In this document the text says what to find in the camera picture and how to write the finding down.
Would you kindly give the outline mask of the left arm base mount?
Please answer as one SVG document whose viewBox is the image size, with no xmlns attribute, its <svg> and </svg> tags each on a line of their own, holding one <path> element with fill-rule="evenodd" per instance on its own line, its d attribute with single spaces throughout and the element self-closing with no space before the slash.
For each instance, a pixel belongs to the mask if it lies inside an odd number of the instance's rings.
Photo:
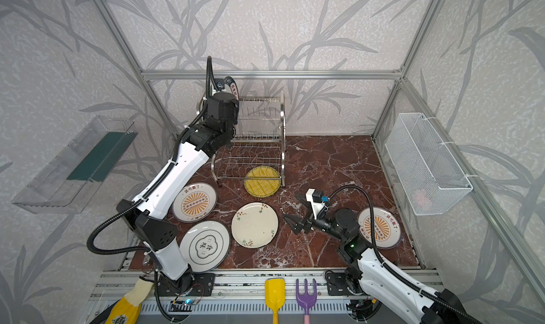
<svg viewBox="0 0 545 324">
<path fill-rule="evenodd" d="M 158 275 L 158 295 L 165 296 L 211 296 L 216 275 L 213 273 L 193 274 L 191 278 L 183 277 L 180 281 L 172 281 L 161 273 Z"/>
</svg>

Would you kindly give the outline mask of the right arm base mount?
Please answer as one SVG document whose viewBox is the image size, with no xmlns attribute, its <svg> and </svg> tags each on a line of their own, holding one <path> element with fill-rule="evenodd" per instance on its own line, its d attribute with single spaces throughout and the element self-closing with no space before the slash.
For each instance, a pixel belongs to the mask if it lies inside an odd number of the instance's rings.
<svg viewBox="0 0 545 324">
<path fill-rule="evenodd" d="M 326 270 L 324 273 L 329 296 L 360 296 L 363 291 L 352 280 L 347 280 L 345 272 Z"/>
</svg>

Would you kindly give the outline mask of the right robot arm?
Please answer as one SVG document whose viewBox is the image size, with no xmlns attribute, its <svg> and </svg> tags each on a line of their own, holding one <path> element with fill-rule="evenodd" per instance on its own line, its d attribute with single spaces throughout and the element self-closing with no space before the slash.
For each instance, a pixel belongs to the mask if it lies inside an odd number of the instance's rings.
<svg viewBox="0 0 545 324">
<path fill-rule="evenodd" d="M 284 214 L 285 222 L 295 234 L 319 230 L 339 240 L 337 252 L 347 265 L 346 281 L 355 292 L 377 299 L 406 323 L 478 322 L 454 293 L 428 287 L 386 260 L 376 239 L 362 236 L 352 210 L 340 208 L 328 218 L 332 198 L 315 189 L 297 199 L 307 209 L 305 216 Z"/>
</svg>

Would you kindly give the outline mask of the cream floral plate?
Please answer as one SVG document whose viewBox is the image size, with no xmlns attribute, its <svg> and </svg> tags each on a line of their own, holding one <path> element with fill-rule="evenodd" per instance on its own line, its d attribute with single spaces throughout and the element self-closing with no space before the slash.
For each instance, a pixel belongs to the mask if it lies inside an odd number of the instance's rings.
<svg viewBox="0 0 545 324">
<path fill-rule="evenodd" d="M 278 232 L 275 210 L 266 203 L 248 203 L 238 209 L 231 221 L 231 234 L 242 247 L 256 249 L 271 243 Z"/>
</svg>

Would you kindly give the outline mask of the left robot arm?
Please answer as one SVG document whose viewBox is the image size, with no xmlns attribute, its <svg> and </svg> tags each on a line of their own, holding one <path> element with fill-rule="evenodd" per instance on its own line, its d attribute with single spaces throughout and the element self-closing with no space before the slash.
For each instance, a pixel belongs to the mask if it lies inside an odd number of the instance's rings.
<svg viewBox="0 0 545 324">
<path fill-rule="evenodd" d="M 166 220 L 170 206 L 193 175 L 222 147 L 231 143 L 238 123 L 238 88 L 230 76 L 214 78 L 213 61 L 207 57 L 205 90 L 200 113 L 176 139 L 171 158 L 148 186 L 133 200 L 121 202 L 123 210 L 94 229 L 87 248 L 98 255 L 144 251 L 153 257 L 158 272 L 176 284 L 192 276 L 177 244 L 177 228 Z M 119 219 L 142 241 L 142 246 L 102 249 L 96 246 L 98 235 Z"/>
</svg>

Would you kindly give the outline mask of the steel dish rack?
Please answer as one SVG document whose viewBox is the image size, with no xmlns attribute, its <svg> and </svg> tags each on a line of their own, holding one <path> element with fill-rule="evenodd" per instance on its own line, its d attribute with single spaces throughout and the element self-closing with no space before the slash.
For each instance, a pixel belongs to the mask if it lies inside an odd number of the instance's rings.
<svg viewBox="0 0 545 324">
<path fill-rule="evenodd" d="M 217 184 L 250 180 L 251 170 L 268 166 L 278 173 L 271 180 L 285 186 L 285 94 L 241 96 L 239 103 L 235 138 L 211 158 L 212 178 Z"/>
</svg>

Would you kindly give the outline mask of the green rim white plate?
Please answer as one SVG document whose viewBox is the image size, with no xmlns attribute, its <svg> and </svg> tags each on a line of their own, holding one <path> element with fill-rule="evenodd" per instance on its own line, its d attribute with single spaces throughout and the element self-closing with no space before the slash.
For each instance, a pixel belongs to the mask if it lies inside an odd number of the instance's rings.
<svg viewBox="0 0 545 324">
<path fill-rule="evenodd" d="M 235 80 L 230 77 L 230 76 L 227 76 L 224 78 L 224 84 L 226 87 L 229 88 L 231 94 L 234 95 L 235 99 L 239 99 L 239 93 L 238 93 L 238 86 L 235 82 Z"/>
</svg>

